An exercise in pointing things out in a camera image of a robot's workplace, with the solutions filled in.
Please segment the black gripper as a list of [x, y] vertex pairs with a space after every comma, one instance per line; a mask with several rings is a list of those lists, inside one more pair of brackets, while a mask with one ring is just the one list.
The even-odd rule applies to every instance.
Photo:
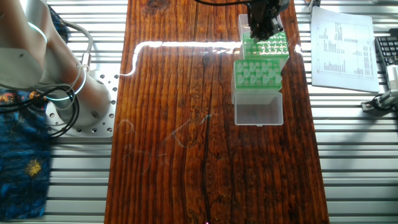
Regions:
[[279, 15], [278, 0], [251, 1], [248, 3], [248, 22], [254, 43], [267, 41], [280, 31], [276, 17]]

